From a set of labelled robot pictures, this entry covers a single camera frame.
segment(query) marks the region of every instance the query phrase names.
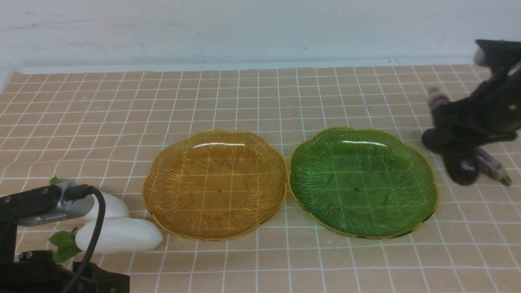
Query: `white gourd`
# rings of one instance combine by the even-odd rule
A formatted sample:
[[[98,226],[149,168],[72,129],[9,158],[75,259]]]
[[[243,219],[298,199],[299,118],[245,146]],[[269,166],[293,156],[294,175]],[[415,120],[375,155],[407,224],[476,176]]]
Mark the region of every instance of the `white gourd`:
[[[87,250],[96,221],[91,221],[76,233],[76,245]],[[145,219],[129,217],[106,218],[94,253],[147,252],[163,240],[157,226]]]
[[[101,192],[101,194],[105,199],[105,218],[129,217],[129,209],[121,199],[108,193]],[[87,215],[81,217],[81,219],[87,222],[95,221],[99,208],[100,204],[98,203],[97,198],[94,197],[94,206],[91,211]]]

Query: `plate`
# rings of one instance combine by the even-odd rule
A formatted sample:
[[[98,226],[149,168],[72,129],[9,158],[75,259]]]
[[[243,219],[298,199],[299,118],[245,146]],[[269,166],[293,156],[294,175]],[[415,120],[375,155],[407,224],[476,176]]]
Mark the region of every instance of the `plate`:
[[[304,142],[291,157],[289,184],[311,217],[352,237],[403,236],[438,206],[427,160],[376,129],[330,128]]]
[[[261,137],[207,130],[161,152],[143,199],[154,221],[171,234],[229,240],[274,216],[286,191],[286,163]]]

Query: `green glass plate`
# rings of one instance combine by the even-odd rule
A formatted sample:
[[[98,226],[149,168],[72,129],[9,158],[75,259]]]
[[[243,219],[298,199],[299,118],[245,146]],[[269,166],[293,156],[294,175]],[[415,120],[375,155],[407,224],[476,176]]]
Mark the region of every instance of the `green glass plate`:
[[[429,163],[380,130],[322,131],[295,150],[290,166],[299,205],[322,225],[352,237],[403,236],[438,206]]]

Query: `table surface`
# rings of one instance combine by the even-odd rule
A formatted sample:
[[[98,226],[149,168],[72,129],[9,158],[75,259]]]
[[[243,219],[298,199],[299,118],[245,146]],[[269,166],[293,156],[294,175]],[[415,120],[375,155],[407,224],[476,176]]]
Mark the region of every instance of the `table surface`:
[[[0,190],[45,186],[56,175],[100,187],[122,198],[132,217],[152,220],[141,198],[152,160],[190,134],[251,131],[288,160],[326,128],[378,128],[418,149],[434,168],[439,208],[409,235],[386,241],[339,235],[288,194],[272,219],[238,239],[164,233],[154,251],[92,261],[131,275],[132,293],[519,292],[521,143],[485,147],[513,186],[481,176],[461,187],[419,140],[431,126],[427,88],[456,100],[488,77],[471,65],[15,73],[0,94]],[[54,249],[47,243],[53,232],[83,224],[20,227],[17,252]]]

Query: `plate rim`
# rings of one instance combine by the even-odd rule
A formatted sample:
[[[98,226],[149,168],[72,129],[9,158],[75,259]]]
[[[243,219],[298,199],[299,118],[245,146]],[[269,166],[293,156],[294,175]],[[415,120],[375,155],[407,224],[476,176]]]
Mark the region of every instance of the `plate rim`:
[[[344,130],[344,131],[361,131],[362,130],[362,131],[380,132],[380,133],[383,133],[384,135],[388,135],[390,137],[393,137],[394,139],[397,139],[406,149],[409,148],[412,152],[415,152],[418,155],[420,155],[420,157],[424,159],[424,161],[427,163],[427,166],[429,167],[430,173],[432,175],[433,185],[434,185],[434,188],[435,188],[435,191],[436,191],[436,202],[435,202],[434,207],[432,208],[432,212],[425,219],[420,221],[409,232],[406,232],[406,233],[403,233],[403,234],[400,234],[400,235],[396,235],[396,236],[390,236],[390,237],[375,237],[375,236],[360,236],[360,235],[356,235],[356,234],[340,231],[338,229],[335,229],[333,227],[330,227],[330,226],[326,225],[323,221],[321,221],[317,217],[315,217],[315,215],[313,215],[310,211],[305,209],[304,206],[302,205],[302,203],[296,197],[295,193],[293,192],[293,188],[291,186],[291,166],[292,166],[292,162],[293,162],[293,157],[294,157],[295,153],[299,150],[300,147],[302,147],[303,145],[305,145],[307,143],[311,143],[314,140],[318,140],[320,138],[320,136],[324,134],[324,132],[331,131],[331,130],[334,130],[334,129]],[[290,158],[289,170],[288,170],[288,184],[287,185],[289,187],[289,192],[293,196],[293,199],[297,202],[297,204],[300,206],[300,208],[302,208],[312,219],[314,219],[316,222],[321,224],[323,227],[325,227],[325,228],[327,228],[327,229],[329,229],[331,231],[335,231],[337,233],[340,233],[342,235],[346,235],[346,236],[352,237],[352,238],[365,238],[365,239],[373,239],[373,240],[389,240],[389,239],[394,239],[394,238],[399,238],[399,237],[405,236],[407,234],[410,234],[410,233],[416,231],[421,225],[423,225],[423,223],[425,223],[427,220],[429,220],[432,217],[432,215],[434,215],[434,213],[436,212],[436,210],[438,209],[439,204],[440,204],[440,190],[439,190],[438,185],[436,184],[436,181],[435,181],[435,171],[434,171],[434,168],[432,167],[432,164],[416,148],[414,148],[414,147],[412,147],[412,146],[410,146],[408,144],[405,144],[401,139],[399,139],[395,135],[393,135],[391,133],[388,133],[386,131],[383,131],[381,129],[376,129],[376,128],[330,127],[330,128],[324,129],[323,131],[321,131],[321,132],[317,133],[316,135],[314,135],[312,138],[310,138],[310,139],[304,141],[303,143],[299,144],[299,146],[296,147],[295,151],[293,151],[293,154],[291,155],[291,158]]]
[[[203,135],[205,133],[209,133],[209,132],[222,132],[222,133],[243,133],[243,134],[246,134],[246,135],[249,135],[249,136],[254,136],[256,137],[260,143],[264,144],[265,147],[271,149],[275,154],[278,155],[278,157],[282,160],[283,164],[284,164],[284,169],[282,169],[283,171],[283,175],[284,175],[284,191],[283,191],[283,196],[280,200],[280,204],[279,206],[274,209],[274,213],[272,215],[270,215],[270,217],[268,217],[265,221],[262,221],[262,222],[259,222],[257,223],[256,225],[253,226],[253,228],[250,228],[250,229],[247,229],[245,230],[244,232],[242,233],[239,233],[237,235],[234,235],[232,237],[219,237],[219,238],[205,238],[205,237],[193,237],[193,236],[188,236],[188,235],[184,235],[184,234],[180,234],[180,233],[176,233],[170,229],[167,229],[164,227],[163,224],[161,224],[157,218],[156,218],[156,215],[150,210],[150,207],[146,204],[146,201],[145,201],[145,185],[146,185],[146,182],[148,181],[149,177],[151,176],[151,172],[152,172],[152,169],[154,168],[154,166],[156,165],[156,161],[157,159],[159,158],[159,156],[166,152],[168,149],[170,148],[173,148],[179,144],[182,144],[183,142],[195,137],[195,136],[200,136],[200,135]],[[222,129],[206,129],[206,130],[201,130],[201,131],[198,131],[196,133],[193,133],[189,136],[187,136],[186,138],[176,142],[176,143],[173,143],[169,146],[167,146],[166,148],[164,148],[163,150],[161,150],[161,152],[154,158],[154,160],[152,161],[152,164],[148,170],[148,175],[146,176],[145,178],[145,181],[143,182],[143,186],[141,187],[141,200],[142,202],[144,203],[145,205],[145,208],[146,210],[152,215],[152,219],[154,220],[154,222],[156,223],[156,225],[158,225],[162,230],[172,234],[172,235],[175,235],[175,236],[178,236],[178,237],[181,237],[181,238],[184,238],[184,239],[190,239],[190,240],[204,240],[204,241],[227,241],[227,240],[232,240],[232,239],[236,239],[236,238],[239,238],[239,237],[242,237],[246,234],[249,234],[253,231],[255,231],[256,229],[258,229],[262,224],[264,224],[265,222],[269,221],[270,219],[272,219],[279,211],[280,209],[284,206],[284,203],[286,202],[286,199],[287,199],[287,194],[288,194],[288,190],[290,189],[289,187],[289,166],[288,166],[288,163],[286,162],[286,159],[284,159],[284,156],[282,156],[282,154],[277,151],[275,148],[273,148],[263,137],[261,137],[260,135],[257,135],[251,131],[246,131],[246,130],[222,130]]]

